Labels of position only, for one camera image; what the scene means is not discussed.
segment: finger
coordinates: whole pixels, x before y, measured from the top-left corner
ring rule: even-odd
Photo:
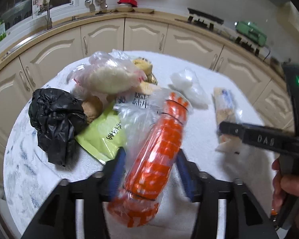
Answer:
[[[280,185],[285,192],[299,197],[299,176],[284,175]]]
[[[273,195],[272,207],[276,212],[279,212],[279,210],[283,204],[283,200],[285,199],[285,196],[286,195],[283,192],[280,194]]]
[[[277,158],[276,160],[273,161],[271,168],[275,171],[280,170],[280,164],[279,164],[279,159]]]
[[[274,177],[274,179],[272,181],[272,185],[273,185],[275,194],[279,194],[281,192],[281,185],[280,185],[281,178],[282,178],[281,173],[277,172],[276,176]]]

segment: cabinet handle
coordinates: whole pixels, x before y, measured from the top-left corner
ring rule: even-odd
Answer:
[[[85,55],[87,55],[88,54],[88,44],[86,42],[86,37],[85,36],[83,37],[83,40],[84,40],[84,46],[85,46]]]
[[[20,77],[21,77],[21,80],[22,80],[22,82],[23,82],[23,85],[24,85],[25,89],[29,92],[29,91],[30,91],[30,88],[29,88],[29,86],[27,85],[27,82],[26,82],[26,80],[25,80],[25,77],[23,76],[23,72],[20,71],[20,72],[19,72],[19,75],[20,75]]]
[[[162,46],[163,46],[163,40],[164,40],[165,35],[162,34],[162,39],[161,42],[159,43],[159,50],[162,51]]]
[[[213,67],[214,67],[217,57],[218,57],[218,55],[215,54],[215,55],[214,55],[213,62],[211,62],[211,64],[210,64],[210,68],[213,68]]]
[[[222,62],[223,62],[223,61],[224,61],[224,58],[222,57],[222,58],[220,59],[220,61],[219,61],[219,66],[217,67],[216,72],[218,72],[219,69],[221,68],[221,66],[222,66]]]
[[[33,80],[33,78],[32,78],[32,75],[30,74],[30,71],[29,71],[29,67],[28,67],[28,66],[26,66],[26,72],[27,72],[27,74],[28,74],[28,76],[29,76],[30,82],[32,83],[33,87],[35,87],[35,82],[34,82],[34,80]]]

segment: kitchen counter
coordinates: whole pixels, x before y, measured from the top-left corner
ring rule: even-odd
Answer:
[[[95,13],[85,13],[82,15],[78,15],[78,17],[83,17],[82,19],[78,20],[71,20],[71,17],[65,18],[61,21],[55,22],[53,25],[53,28],[47,31],[39,30],[37,34],[32,34],[33,37],[25,37],[24,39],[18,41],[18,43],[22,42],[21,45],[18,45],[17,49],[14,49],[13,47],[16,44],[13,44],[8,49],[3,51],[0,54],[0,70],[3,69],[9,62],[11,62],[14,58],[19,56],[21,53],[29,49],[30,47],[34,46],[35,44],[53,36],[58,33],[61,33],[63,31],[66,31],[71,28],[75,28],[81,25],[85,25],[88,23],[93,23],[97,21],[103,21],[103,20],[110,20],[110,19],[117,19],[117,18],[136,18],[136,19],[144,19],[144,20],[151,20],[161,23],[166,23],[170,25],[174,25],[180,28],[184,28],[190,31],[193,31],[195,33],[202,34],[204,36],[207,36],[215,41],[218,41],[219,43],[231,48],[232,50],[236,51],[246,59],[250,60],[254,64],[256,64],[263,72],[265,72],[270,78],[272,78],[282,89],[286,90],[286,84],[284,80],[273,70],[270,68],[269,65],[262,62],[262,60],[256,56],[254,56],[252,53],[246,51],[241,46],[235,44],[228,38],[222,37],[217,33],[211,32],[207,29],[197,27],[192,24],[188,24],[186,22],[176,21],[175,18],[180,20],[187,20],[186,17],[182,17],[179,15],[164,13],[164,12],[155,12],[153,14],[145,14],[145,13],[136,13],[136,12],[109,12],[102,15],[94,16]]]

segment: hand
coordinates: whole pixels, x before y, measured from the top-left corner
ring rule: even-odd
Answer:
[[[286,193],[299,197],[299,176],[298,175],[281,175],[279,160],[276,159],[272,164],[272,169],[277,171],[273,179],[273,201],[272,207],[279,212],[282,203],[286,197]],[[299,229],[299,214],[295,219],[297,228]]]

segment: stove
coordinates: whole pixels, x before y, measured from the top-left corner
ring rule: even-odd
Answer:
[[[253,53],[255,56],[259,56],[262,48],[258,44],[254,43],[252,40],[236,32],[235,29],[224,26],[224,20],[210,15],[198,10],[187,8],[190,16],[187,21],[175,19],[177,21],[185,22],[188,24],[196,25],[200,28],[207,29],[211,32],[217,33],[225,38],[230,39],[232,42],[240,45],[247,51]]]

